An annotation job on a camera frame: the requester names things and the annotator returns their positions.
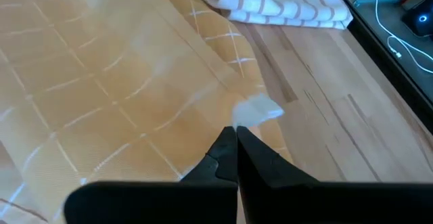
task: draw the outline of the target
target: black tongs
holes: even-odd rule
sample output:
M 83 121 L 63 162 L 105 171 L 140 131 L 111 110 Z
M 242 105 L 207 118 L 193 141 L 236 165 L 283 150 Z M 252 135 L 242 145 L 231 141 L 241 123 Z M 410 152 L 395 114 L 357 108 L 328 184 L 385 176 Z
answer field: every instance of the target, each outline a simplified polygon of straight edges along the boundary
M 97 182 L 67 199 L 68 224 L 431 223 L 433 185 L 320 182 L 247 128 L 225 127 L 180 182 Z

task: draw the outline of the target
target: white cable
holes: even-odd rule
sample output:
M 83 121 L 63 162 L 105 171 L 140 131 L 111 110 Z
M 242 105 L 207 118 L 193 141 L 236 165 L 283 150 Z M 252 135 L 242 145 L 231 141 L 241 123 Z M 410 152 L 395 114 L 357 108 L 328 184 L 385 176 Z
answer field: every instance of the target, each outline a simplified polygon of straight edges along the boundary
M 390 44 L 390 40 L 391 39 L 396 39 L 406 50 L 407 50 L 407 53 L 409 53 L 409 55 L 411 56 L 411 58 L 412 58 L 412 60 L 415 62 L 415 64 L 418 66 L 418 68 L 421 68 L 423 71 L 425 71 L 425 72 L 429 72 L 429 73 L 431 73 L 431 74 L 433 74 L 433 71 L 431 71 L 431 70 L 428 70 L 427 68 L 424 68 L 423 66 L 421 66 L 419 63 L 418 63 L 418 61 L 415 59 L 415 57 L 413 56 L 413 54 L 412 54 L 412 52 L 411 52 L 411 50 L 408 48 L 408 46 L 410 47 L 410 48 L 412 48 L 412 49 L 414 49 L 414 50 L 416 50 L 416 51 L 418 51 L 418 52 L 420 52 L 421 54 L 423 54 L 423 55 L 425 55 L 427 58 L 429 58 L 430 60 L 432 60 L 433 61 L 433 58 L 430 56 L 430 55 L 428 55 L 427 53 L 425 53 L 424 51 L 422 51 L 422 50 L 420 50 L 420 49 L 418 49 L 418 48 L 416 48 L 416 47 L 414 47 L 414 46 L 412 46 L 411 44 L 409 44 L 408 42 L 406 42 L 406 41 L 404 41 L 404 40 L 402 40 L 402 39 L 400 39 L 400 38 L 398 38 L 396 35 L 394 35 L 391 31 L 389 31 L 387 28 L 385 28 L 385 26 L 383 26 L 382 25 L 382 23 L 380 22 L 380 20 L 379 20 L 379 14 L 378 14 L 378 3 L 379 3 L 379 0 L 376 0 L 376 2 L 375 2 L 375 16 L 376 16 L 376 21 L 378 21 L 378 24 L 380 25 L 380 27 L 381 28 L 383 28 L 390 36 L 386 39 L 386 43 L 387 43 L 387 45 L 388 45 L 388 47 L 390 48 L 390 50 L 393 52 L 393 53 L 395 53 L 396 54 L 396 56 L 398 57 L 398 58 L 401 58 L 401 54 L 398 52 L 398 51 L 396 51 L 392 46 L 391 46 L 391 44 Z

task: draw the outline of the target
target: white striped towel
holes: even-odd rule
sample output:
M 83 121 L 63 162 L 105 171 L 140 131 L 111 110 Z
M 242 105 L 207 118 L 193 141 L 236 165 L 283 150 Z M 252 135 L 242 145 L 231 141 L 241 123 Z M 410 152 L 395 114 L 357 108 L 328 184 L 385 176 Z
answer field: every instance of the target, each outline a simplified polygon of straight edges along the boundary
M 230 20 L 345 29 L 353 17 L 343 0 L 205 0 Z

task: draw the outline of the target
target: wooden surface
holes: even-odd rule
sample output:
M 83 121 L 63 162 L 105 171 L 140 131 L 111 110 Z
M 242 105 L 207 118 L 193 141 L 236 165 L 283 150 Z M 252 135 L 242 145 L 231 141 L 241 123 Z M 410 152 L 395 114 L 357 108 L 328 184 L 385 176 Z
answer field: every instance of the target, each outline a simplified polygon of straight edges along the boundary
M 320 180 L 433 181 L 432 135 L 349 31 L 237 24 L 294 163 Z

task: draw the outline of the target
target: blue light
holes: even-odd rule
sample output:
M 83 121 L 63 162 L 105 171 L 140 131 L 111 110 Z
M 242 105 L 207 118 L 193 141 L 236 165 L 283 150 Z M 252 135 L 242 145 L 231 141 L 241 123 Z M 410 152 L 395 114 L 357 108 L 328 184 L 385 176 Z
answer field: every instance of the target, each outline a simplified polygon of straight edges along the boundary
M 425 22 L 427 21 L 427 15 L 421 15 L 418 19 L 420 22 Z

